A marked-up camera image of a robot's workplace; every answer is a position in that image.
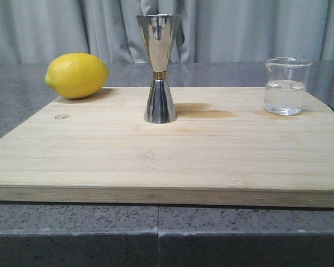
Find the steel double jigger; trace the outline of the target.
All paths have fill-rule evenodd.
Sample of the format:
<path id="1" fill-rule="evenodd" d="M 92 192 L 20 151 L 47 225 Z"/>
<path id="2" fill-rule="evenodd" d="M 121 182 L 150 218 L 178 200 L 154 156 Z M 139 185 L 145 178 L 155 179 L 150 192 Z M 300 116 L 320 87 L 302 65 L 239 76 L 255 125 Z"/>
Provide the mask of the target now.
<path id="1" fill-rule="evenodd" d="M 173 14 L 136 17 L 153 71 L 144 120 L 164 124 L 176 120 L 176 110 L 166 80 L 166 70 L 180 16 Z"/>

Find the clear glass beaker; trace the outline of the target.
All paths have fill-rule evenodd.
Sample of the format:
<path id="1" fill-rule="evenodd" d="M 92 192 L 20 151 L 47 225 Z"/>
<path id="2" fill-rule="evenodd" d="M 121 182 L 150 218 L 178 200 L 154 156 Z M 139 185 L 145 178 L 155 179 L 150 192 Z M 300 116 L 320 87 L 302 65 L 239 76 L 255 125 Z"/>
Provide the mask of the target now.
<path id="1" fill-rule="evenodd" d="M 301 113 L 312 61 L 276 57 L 266 60 L 264 109 L 282 116 Z"/>

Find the light wooden cutting board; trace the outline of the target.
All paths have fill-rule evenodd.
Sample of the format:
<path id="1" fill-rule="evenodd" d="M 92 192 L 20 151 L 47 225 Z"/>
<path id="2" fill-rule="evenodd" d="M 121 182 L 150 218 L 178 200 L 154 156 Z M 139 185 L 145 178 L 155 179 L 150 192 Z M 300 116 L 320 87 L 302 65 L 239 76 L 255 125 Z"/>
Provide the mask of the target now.
<path id="1" fill-rule="evenodd" d="M 0 139 L 0 200 L 334 207 L 334 113 L 297 116 L 264 89 L 174 88 L 178 119 L 143 120 L 146 87 L 57 98 Z"/>

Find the yellow lemon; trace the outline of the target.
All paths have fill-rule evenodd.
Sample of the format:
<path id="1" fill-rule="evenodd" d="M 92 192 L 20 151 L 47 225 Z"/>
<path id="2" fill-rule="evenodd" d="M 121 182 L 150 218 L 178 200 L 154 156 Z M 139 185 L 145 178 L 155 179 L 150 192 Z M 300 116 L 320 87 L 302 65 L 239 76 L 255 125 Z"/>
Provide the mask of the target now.
<path id="1" fill-rule="evenodd" d="M 84 98 L 99 91 L 109 69 L 98 57 L 88 53 L 67 53 L 48 66 L 45 83 L 64 98 Z"/>

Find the grey curtain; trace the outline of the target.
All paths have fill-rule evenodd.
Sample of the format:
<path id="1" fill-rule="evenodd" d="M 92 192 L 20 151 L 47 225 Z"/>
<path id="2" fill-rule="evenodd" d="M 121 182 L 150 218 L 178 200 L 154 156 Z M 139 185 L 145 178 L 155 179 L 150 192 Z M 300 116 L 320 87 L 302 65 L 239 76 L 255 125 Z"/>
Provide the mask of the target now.
<path id="1" fill-rule="evenodd" d="M 334 1 L 0 1 L 0 63 L 144 63 L 143 14 L 180 16 L 172 62 L 334 60 Z"/>

